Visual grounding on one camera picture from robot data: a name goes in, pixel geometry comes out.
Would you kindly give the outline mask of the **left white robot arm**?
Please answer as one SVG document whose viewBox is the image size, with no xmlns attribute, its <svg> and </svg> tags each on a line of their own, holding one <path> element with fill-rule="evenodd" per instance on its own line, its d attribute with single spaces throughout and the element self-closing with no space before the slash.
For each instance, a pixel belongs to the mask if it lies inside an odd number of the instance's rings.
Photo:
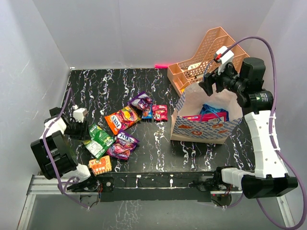
<svg viewBox="0 0 307 230">
<path fill-rule="evenodd" d="M 91 139 L 85 119 L 87 109 L 74 106 L 72 116 L 69 116 L 62 108 L 54 107 L 49 113 L 42 136 L 30 144 L 41 173 L 48 180 L 71 179 L 63 189 L 72 192 L 96 190 L 99 179 L 87 165 L 78 163 L 77 155 L 68 143 L 68 138 L 79 141 Z"/>
</svg>

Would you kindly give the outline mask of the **magenta snack bag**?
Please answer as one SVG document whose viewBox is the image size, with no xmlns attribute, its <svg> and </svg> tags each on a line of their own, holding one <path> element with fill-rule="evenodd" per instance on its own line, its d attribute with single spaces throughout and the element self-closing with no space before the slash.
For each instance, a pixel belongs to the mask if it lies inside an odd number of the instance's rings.
<svg viewBox="0 0 307 230">
<path fill-rule="evenodd" d="M 199 122 L 226 122 L 229 121 L 227 112 L 206 113 L 201 115 L 183 116 L 184 119 Z"/>
</svg>

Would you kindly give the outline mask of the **blue checkered paper bag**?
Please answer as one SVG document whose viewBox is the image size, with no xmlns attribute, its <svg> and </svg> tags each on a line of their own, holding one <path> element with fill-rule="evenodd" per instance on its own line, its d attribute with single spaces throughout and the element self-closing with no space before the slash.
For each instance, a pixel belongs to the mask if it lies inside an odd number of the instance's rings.
<svg viewBox="0 0 307 230">
<path fill-rule="evenodd" d="M 203 104 L 227 110 L 229 121 L 199 122 L 183 116 L 200 115 Z M 201 143 L 223 144 L 242 120 L 236 94 L 228 90 L 208 96 L 198 83 L 185 88 L 171 115 L 170 139 Z"/>
</svg>

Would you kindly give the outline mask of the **green Fox's candy bag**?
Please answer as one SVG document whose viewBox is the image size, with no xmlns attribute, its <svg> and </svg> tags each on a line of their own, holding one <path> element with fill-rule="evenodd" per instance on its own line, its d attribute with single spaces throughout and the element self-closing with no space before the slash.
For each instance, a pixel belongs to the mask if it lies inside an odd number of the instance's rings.
<svg viewBox="0 0 307 230">
<path fill-rule="evenodd" d="M 83 144 L 96 159 L 100 159 L 113 145 L 115 139 L 97 124 L 91 125 L 89 133 L 91 139 L 83 141 Z"/>
</svg>

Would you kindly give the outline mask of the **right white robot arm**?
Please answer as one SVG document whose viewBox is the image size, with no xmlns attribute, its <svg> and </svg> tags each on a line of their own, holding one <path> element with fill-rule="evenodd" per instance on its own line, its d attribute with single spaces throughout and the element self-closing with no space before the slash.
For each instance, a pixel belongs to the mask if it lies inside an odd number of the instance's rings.
<svg viewBox="0 0 307 230">
<path fill-rule="evenodd" d="M 225 190 L 234 185 L 241 189 L 248 199 L 279 197 L 297 188 L 297 178 L 288 174 L 283 160 L 277 154 L 278 147 L 271 143 L 277 136 L 272 132 L 273 94 L 263 89 L 266 69 L 264 61 L 247 57 L 243 59 L 239 72 L 231 61 L 223 63 L 220 56 L 214 61 L 220 66 L 204 74 L 199 86 L 208 96 L 223 90 L 236 94 L 251 134 L 255 155 L 254 173 L 230 166 L 219 167 L 214 177 L 214 186 L 219 190 Z"/>
</svg>

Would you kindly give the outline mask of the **blue snack bag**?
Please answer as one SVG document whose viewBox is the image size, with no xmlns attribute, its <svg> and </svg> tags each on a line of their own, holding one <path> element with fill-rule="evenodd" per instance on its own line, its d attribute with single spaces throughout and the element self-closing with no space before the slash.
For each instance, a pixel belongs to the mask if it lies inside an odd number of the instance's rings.
<svg viewBox="0 0 307 230">
<path fill-rule="evenodd" d="M 203 104 L 202 109 L 200 111 L 200 115 L 208 114 L 208 113 L 219 113 L 219 112 L 228 112 L 227 110 L 223 108 L 215 108 L 208 104 Z"/>
</svg>

